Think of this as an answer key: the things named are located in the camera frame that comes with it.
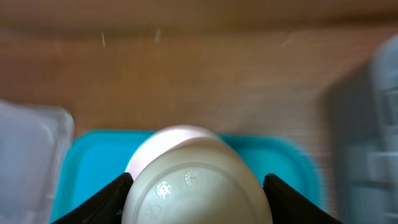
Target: clear plastic container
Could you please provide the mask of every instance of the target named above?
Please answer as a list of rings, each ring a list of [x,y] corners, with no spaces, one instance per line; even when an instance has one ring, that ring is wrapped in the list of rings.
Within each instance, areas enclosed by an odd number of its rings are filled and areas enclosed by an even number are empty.
[[[0,101],[0,223],[48,223],[73,120],[62,108]]]

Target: blue plastic tray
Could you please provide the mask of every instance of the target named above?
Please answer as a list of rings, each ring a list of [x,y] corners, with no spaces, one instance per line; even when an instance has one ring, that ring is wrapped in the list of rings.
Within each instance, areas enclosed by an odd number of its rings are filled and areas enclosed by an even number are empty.
[[[152,131],[91,131],[80,136],[62,165],[51,220],[79,206],[122,174],[136,149]],[[300,149],[277,138],[221,135],[245,161],[260,183],[278,175],[315,205],[326,209],[316,164]]]

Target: gray object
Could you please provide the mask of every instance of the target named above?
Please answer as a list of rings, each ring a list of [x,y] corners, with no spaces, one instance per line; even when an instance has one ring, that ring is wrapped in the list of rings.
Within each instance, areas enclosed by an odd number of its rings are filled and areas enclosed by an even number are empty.
[[[0,101],[0,223],[49,222],[72,133],[62,108]]]
[[[398,37],[329,97],[338,209],[345,223],[398,223]]]

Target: wooden surface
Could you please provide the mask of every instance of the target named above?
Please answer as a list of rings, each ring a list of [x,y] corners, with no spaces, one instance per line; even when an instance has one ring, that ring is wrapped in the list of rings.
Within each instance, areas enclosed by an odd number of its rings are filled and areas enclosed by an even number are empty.
[[[240,34],[63,39],[0,33],[0,98],[60,105],[90,129],[194,124],[274,135],[320,163],[335,212],[323,95],[395,24]]]
[[[2,0],[0,26],[70,35],[264,30],[398,19],[396,0]]]

